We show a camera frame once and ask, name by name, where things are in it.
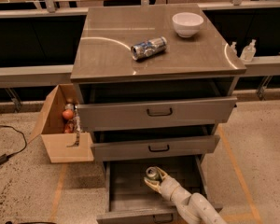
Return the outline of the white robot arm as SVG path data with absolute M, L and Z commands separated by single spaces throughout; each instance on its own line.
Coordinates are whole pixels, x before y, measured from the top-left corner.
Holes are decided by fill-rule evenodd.
M 190 193 L 157 166 L 148 167 L 145 183 L 166 201 L 173 203 L 188 224 L 227 224 L 212 204 L 200 193 Z

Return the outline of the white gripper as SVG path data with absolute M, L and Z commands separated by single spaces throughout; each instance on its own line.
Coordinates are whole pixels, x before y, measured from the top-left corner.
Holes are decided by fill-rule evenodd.
M 144 178 L 144 181 L 148 187 L 154 191 L 161 193 L 161 196 L 166 200 L 170 201 L 171 196 L 174 193 L 175 189 L 180 186 L 180 184 L 172 177 L 162 170 L 160 167 L 157 168 L 158 178 L 157 180 L 151 180 L 147 177 Z

